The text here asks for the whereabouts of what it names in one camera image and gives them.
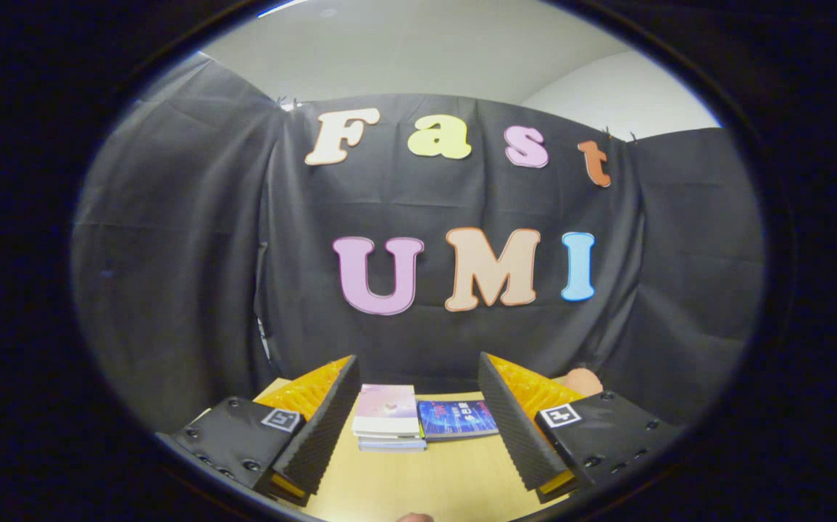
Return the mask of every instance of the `blue letter i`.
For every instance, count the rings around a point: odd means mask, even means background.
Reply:
[[[587,300],[595,294],[589,282],[591,245],[595,244],[595,237],[586,232],[567,232],[563,234],[563,244],[570,251],[570,280],[560,295],[567,301]]]

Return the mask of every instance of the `white ceiling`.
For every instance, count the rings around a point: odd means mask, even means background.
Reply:
[[[308,0],[203,51],[274,99],[423,93],[520,104],[628,49],[535,0]]]

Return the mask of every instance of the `letter m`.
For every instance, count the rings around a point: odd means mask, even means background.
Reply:
[[[491,307],[502,288],[501,303],[507,307],[526,305],[537,297],[534,292],[534,250],[541,234],[529,228],[512,232],[500,257],[495,257],[486,235],[479,228],[455,228],[447,233],[454,247],[454,295],[444,303],[452,312],[473,310],[479,300],[473,284],[479,288],[486,305]]]

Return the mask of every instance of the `screw hole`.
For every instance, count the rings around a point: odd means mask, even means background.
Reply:
[[[595,467],[597,465],[600,465],[601,460],[603,460],[603,459],[601,457],[599,457],[598,455],[593,455],[593,456],[589,457],[588,459],[583,460],[583,466],[585,466],[585,467]]]

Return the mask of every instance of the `hand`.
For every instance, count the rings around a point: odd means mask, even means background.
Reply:
[[[434,522],[434,518],[424,513],[408,513],[408,515],[402,516],[396,522]]]
[[[589,370],[585,368],[577,368],[576,370],[567,373],[563,378],[563,384],[568,389],[575,391],[581,396],[589,397],[592,394],[601,393],[601,381]]]

